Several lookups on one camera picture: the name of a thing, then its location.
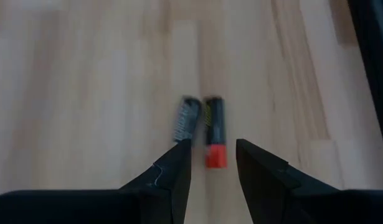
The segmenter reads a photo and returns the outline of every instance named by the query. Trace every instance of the wooden floor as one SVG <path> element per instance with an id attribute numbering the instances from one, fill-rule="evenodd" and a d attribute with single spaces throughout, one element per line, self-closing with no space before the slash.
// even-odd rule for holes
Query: wooden floor
<path id="1" fill-rule="evenodd" d="M 0 0 L 0 193 L 118 188 L 171 146 L 182 95 L 225 98 L 229 166 L 193 149 L 186 223 L 251 223 L 245 138 L 340 189 L 383 189 L 345 1 Z"/>

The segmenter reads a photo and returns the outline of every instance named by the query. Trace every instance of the battery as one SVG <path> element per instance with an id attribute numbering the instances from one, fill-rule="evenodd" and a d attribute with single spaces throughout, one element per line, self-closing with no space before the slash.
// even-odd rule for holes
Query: battery
<path id="1" fill-rule="evenodd" d="M 191 96 L 183 96 L 177 111 L 177 121 L 174 127 L 173 141 L 176 143 L 185 139 L 194 140 L 198 119 L 201 115 L 201 102 Z"/>
<path id="2" fill-rule="evenodd" d="M 213 96 L 204 100 L 206 126 L 206 167 L 226 168 L 224 100 Z"/>

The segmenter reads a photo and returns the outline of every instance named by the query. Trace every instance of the black object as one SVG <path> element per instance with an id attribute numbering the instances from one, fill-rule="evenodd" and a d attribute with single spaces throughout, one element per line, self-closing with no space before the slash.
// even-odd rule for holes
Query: black object
<path id="1" fill-rule="evenodd" d="M 383 223 L 383 191 L 337 190 L 243 139 L 237 167 L 256 224 Z"/>
<path id="2" fill-rule="evenodd" d="M 383 137 L 383 0 L 349 0 Z"/>
<path id="3" fill-rule="evenodd" d="M 206 145 L 225 145 L 224 100 L 215 96 L 205 100 Z"/>
<path id="4" fill-rule="evenodd" d="M 0 195 L 0 223 L 184 222 L 191 141 L 118 190 L 23 190 Z"/>
<path id="5" fill-rule="evenodd" d="M 184 139 L 194 139 L 200 115 L 201 102 L 191 96 L 184 96 L 177 113 L 173 140 L 181 142 Z"/>

